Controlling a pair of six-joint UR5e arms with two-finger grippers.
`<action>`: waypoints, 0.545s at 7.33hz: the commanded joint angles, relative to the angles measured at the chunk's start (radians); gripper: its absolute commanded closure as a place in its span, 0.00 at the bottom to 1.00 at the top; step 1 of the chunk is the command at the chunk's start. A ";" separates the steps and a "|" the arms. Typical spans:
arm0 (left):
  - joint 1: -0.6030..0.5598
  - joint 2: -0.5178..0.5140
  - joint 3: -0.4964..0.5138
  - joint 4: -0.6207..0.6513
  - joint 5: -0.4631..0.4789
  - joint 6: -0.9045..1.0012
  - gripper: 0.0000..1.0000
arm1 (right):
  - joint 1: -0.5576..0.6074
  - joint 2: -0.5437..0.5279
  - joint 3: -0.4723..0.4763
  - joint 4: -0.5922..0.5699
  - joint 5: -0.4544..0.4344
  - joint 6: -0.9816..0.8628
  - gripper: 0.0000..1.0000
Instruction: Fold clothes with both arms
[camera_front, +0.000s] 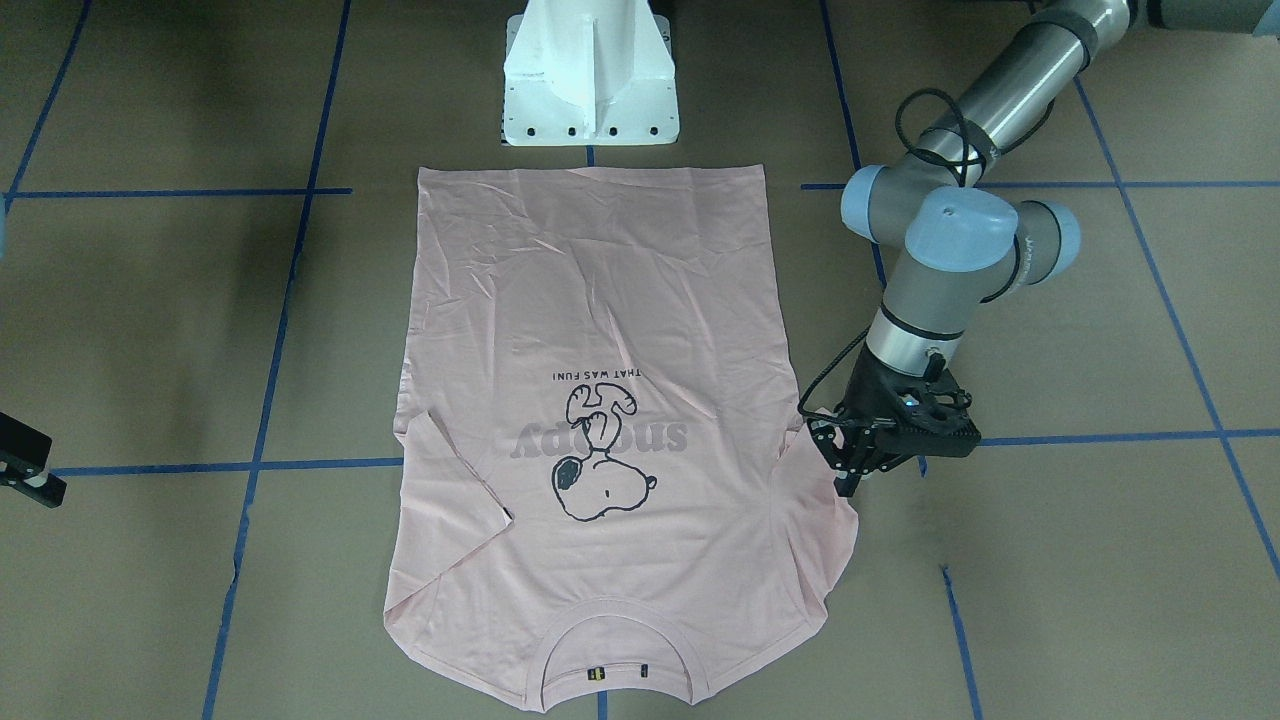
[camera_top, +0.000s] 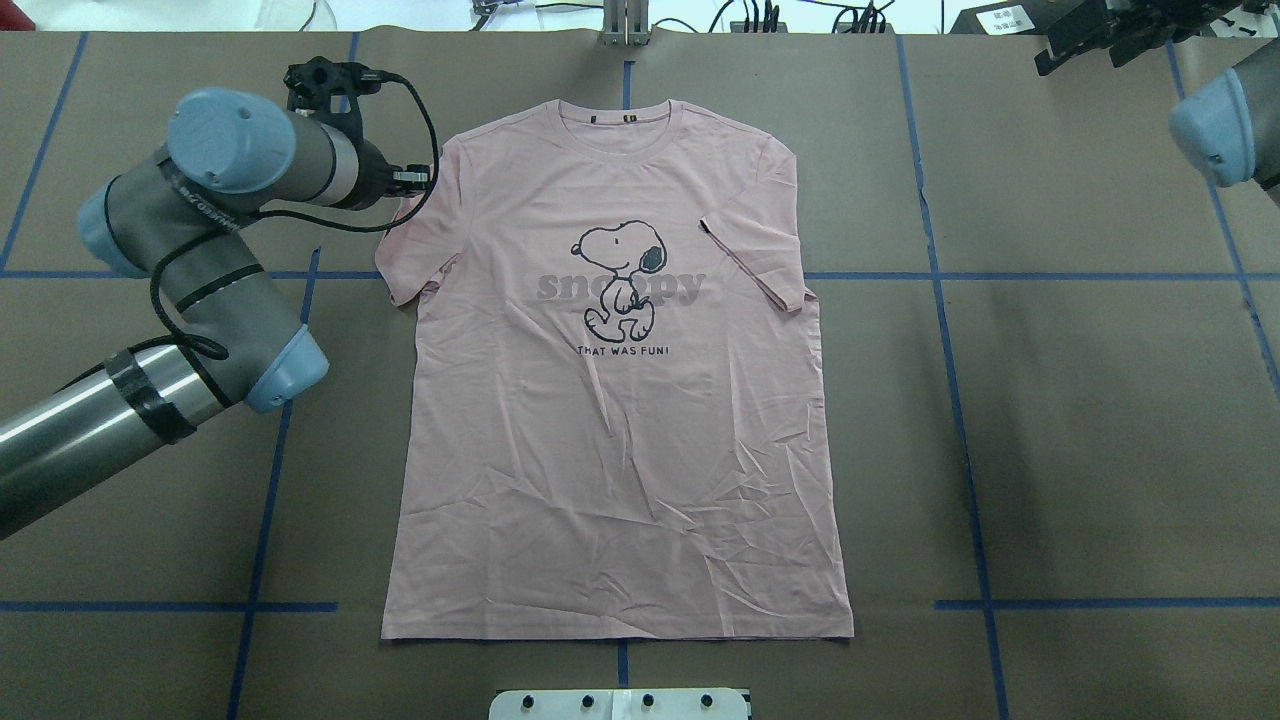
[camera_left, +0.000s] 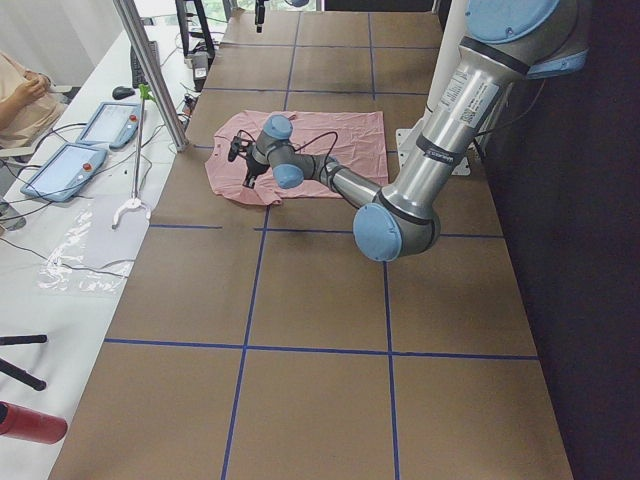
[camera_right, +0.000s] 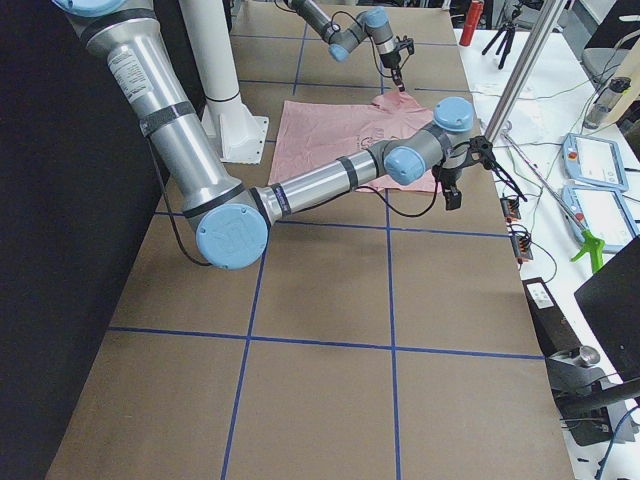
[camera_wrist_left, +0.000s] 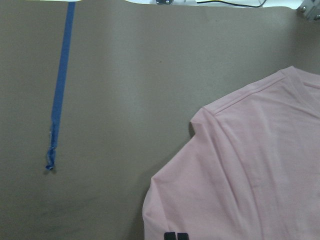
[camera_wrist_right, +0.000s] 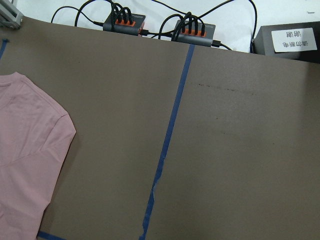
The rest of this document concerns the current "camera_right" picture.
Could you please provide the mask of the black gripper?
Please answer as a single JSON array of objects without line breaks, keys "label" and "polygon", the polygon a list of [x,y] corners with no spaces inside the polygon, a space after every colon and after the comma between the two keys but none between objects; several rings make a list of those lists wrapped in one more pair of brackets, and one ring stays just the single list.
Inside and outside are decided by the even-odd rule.
[{"label": "black gripper", "polygon": [[461,207],[462,192],[456,186],[462,175],[466,157],[467,150],[459,149],[432,168],[432,174],[443,192],[446,210],[456,210]]},{"label": "black gripper", "polygon": [[401,42],[384,42],[377,45],[377,52],[383,66],[391,72],[394,85],[400,92],[405,92],[406,87],[401,73]]}]

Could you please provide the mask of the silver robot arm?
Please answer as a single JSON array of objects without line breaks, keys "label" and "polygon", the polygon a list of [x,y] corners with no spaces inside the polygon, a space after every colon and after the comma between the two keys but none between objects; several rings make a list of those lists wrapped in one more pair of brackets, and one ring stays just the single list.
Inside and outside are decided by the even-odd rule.
[{"label": "silver robot arm", "polygon": [[177,183],[204,264],[247,267],[262,256],[277,220],[384,175],[407,185],[432,172],[444,185],[447,208],[459,206],[456,180],[475,160],[474,110],[466,99],[442,100],[409,138],[381,140],[283,182],[247,188],[225,166],[261,158],[268,119],[242,101],[221,2],[180,5],[206,97],[202,112],[176,76],[152,2],[62,1],[59,8],[86,49],[107,64],[153,155]]},{"label": "silver robot arm", "polygon": [[405,50],[407,57],[413,55],[414,41],[393,33],[388,14],[382,6],[375,6],[356,16],[345,11],[329,16],[315,1],[285,1],[284,4],[319,35],[328,45],[330,56],[338,62],[345,62],[358,46],[368,40],[378,57],[375,66],[380,75],[389,78],[400,92],[406,91],[402,76],[405,60],[401,52]]}]

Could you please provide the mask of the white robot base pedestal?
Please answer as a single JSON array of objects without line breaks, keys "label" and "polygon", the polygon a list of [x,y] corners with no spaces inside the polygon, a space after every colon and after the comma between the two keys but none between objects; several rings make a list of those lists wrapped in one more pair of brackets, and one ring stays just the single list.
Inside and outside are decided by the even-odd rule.
[{"label": "white robot base pedestal", "polygon": [[226,163],[258,164],[269,119],[243,103],[223,2],[183,0],[180,9],[205,95],[201,123],[210,142]]}]

